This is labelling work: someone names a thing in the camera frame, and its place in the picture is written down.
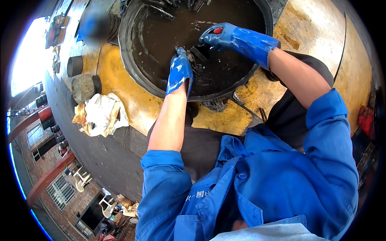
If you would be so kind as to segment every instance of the blue rubber glove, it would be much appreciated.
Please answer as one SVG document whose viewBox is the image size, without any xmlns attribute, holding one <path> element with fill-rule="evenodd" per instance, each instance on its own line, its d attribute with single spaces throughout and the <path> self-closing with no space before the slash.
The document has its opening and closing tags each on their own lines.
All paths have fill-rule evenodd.
<svg viewBox="0 0 386 241">
<path fill-rule="evenodd" d="M 222 33 L 213 34 L 217 28 L 223 28 Z M 280 48 L 280 41 L 275 38 L 229 23 L 211 26 L 201 35 L 200 42 L 210 44 L 212 49 L 227 47 L 235 50 L 264 69 L 268 69 L 268 52 Z"/>
<path fill-rule="evenodd" d="M 176 47 L 177 54 L 171 58 L 170 62 L 170 74 L 168 80 L 168 86 L 166 88 L 166 95 L 172 93 L 178 89 L 186 80 L 189 81 L 188 95 L 189 98 L 190 89 L 193 83 L 193 71 L 190 66 L 186 51 L 184 48 Z"/>
</svg>

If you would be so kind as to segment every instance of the blue work jacket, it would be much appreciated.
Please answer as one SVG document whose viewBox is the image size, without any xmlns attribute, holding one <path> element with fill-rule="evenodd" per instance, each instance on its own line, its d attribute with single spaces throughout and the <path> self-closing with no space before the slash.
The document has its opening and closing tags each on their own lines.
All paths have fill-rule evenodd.
<svg viewBox="0 0 386 241">
<path fill-rule="evenodd" d="M 151 150 L 141 160 L 143 199 L 135 239 L 210 240 L 230 188 L 248 227 L 302 223 L 311 233 L 339 240 L 357 210 L 359 181 L 347 109 L 337 90 L 315 100 L 300 153 L 265 124 L 244 145 L 224 135 L 215 168 L 192 184 L 181 154 Z"/>
</svg>

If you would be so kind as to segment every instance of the dark pants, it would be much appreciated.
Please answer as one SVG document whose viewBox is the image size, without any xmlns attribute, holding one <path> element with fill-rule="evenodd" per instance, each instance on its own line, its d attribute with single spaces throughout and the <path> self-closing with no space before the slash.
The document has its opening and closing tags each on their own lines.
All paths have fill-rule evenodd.
<svg viewBox="0 0 386 241">
<path fill-rule="evenodd" d="M 334 78 L 323 62 L 309 55 L 286 52 L 318 71 L 332 87 Z M 275 75 L 269 76 L 269 79 L 279 80 Z M 307 110 L 288 89 L 283 97 L 272 107 L 265 124 L 281 140 L 296 150 L 303 152 L 303 140 L 308 133 L 305 118 L 306 112 Z M 192 115 L 189 109 L 187 109 L 181 155 L 185 170 L 190 173 L 193 180 L 198 180 L 214 168 L 220 152 L 221 138 L 224 133 L 203 128 L 193 128 L 191 126 L 192 123 Z M 154 125 L 149 130 L 148 139 L 153 127 Z M 235 137 L 244 142 L 244 137 Z"/>
</svg>

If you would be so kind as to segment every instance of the crumpled plastic bag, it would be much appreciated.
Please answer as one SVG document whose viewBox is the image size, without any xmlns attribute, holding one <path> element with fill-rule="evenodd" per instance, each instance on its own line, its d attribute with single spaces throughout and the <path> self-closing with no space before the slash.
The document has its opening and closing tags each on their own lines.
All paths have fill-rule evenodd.
<svg viewBox="0 0 386 241">
<path fill-rule="evenodd" d="M 73 118 L 72 123 L 77 123 L 80 125 L 85 125 L 86 124 L 86 111 L 85 111 L 86 104 L 80 103 L 75 107 L 75 116 Z"/>
<path fill-rule="evenodd" d="M 103 192 L 106 196 L 110 196 L 110 195 L 111 195 L 111 193 L 110 193 L 108 190 L 106 190 L 104 187 L 102 188 L 102 192 Z"/>
<path fill-rule="evenodd" d="M 138 209 L 139 202 L 136 202 L 133 206 L 130 206 L 129 208 L 122 207 L 123 209 L 123 215 L 129 216 L 129 217 L 138 217 L 137 209 Z"/>
<path fill-rule="evenodd" d="M 91 137 L 114 134 L 122 126 L 129 126 L 125 107 L 122 101 L 113 93 L 106 95 L 96 94 L 85 101 L 86 123 L 82 124 L 81 132 Z"/>
</svg>

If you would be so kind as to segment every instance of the sky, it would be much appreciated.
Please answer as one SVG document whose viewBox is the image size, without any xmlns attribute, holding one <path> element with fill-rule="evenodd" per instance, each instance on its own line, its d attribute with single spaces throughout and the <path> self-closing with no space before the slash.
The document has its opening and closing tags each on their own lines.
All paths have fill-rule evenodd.
<svg viewBox="0 0 386 241">
<path fill-rule="evenodd" d="M 45 54 L 46 35 L 49 23 L 44 17 L 35 19 L 18 49 L 12 72 L 11 94 L 17 95 L 32 85 L 43 81 L 47 69 Z"/>
</svg>

